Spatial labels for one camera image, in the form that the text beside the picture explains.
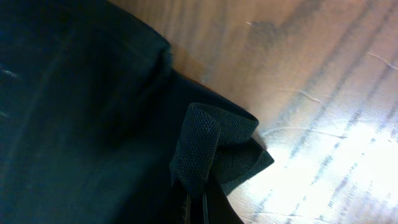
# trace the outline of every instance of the wood grain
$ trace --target wood grain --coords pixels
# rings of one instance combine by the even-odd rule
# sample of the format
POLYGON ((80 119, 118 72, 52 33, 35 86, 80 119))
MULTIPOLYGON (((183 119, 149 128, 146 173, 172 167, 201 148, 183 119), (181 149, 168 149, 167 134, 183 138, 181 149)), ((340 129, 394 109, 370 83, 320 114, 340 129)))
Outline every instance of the wood grain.
POLYGON ((398 223, 397 0, 112 2, 261 120, 276 164, 230 195, 245 222, 398 223))

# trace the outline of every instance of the wooden table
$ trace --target wooden table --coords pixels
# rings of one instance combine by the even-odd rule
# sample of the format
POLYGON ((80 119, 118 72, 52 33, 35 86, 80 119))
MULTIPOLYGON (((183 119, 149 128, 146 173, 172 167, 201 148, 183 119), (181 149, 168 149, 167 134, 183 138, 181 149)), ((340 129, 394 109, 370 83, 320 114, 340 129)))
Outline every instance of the wooden table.
POLYGON ((398 0, 112 0, 255 116, 275 164, 246 223, 398 223, 398 0))

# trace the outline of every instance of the black fabric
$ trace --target black fabric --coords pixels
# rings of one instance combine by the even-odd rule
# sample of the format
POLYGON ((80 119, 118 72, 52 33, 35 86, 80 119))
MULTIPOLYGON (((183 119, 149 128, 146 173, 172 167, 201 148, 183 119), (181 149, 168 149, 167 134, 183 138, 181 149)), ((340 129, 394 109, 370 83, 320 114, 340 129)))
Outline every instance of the black fabric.
POLYGON ((238 214, 229 204, 216 177, 210 173, 205 185, 208 223, 243 224, 238 214))
POLYGON ((244 175, 262 153, 245 154, 246 147, 238 150, 220 149, 220 146, 244 144, 250 138, 258 120, 251 114, 238 116, 215 106, 192 103, 182 124, 175 155, 170 163, 173 181, 179 179, 189 195, 201 197, 210 169, 227 184, 244 175))
POLYGON ((145 223, 189 104, 245 113, 175 73, 170 45, 110 3, 0 5, 3 223, 145 223))
POLYGON ((181 182, 176 180, 169 190, 163 206, 159 208, 157 213, 154 213, 150 222, 166 224, 185 223, 185 219, 190 219, 191 210, 190 200, 187 200, 187 191, 181 182))

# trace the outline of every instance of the wooden floor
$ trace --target wooden floor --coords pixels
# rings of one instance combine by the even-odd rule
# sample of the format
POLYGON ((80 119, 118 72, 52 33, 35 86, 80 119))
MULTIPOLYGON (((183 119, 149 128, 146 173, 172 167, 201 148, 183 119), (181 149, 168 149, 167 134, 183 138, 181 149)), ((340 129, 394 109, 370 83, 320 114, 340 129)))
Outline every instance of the wooden floor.
POLYGON ((112 0, 246 108, 275 164, 245 223, 398 223, 398 0, 112 0))

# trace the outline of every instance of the wooden surface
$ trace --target wooden surface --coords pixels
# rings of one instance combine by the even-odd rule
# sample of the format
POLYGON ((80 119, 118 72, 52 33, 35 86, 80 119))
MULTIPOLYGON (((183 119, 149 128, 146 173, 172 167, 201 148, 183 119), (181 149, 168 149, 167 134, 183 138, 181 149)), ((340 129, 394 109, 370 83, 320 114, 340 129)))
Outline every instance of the wooden surface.
POLYGON ((261 120, 276 162, 229 196, 244 222, 398 223, 398 0, 112 1, 261 120))

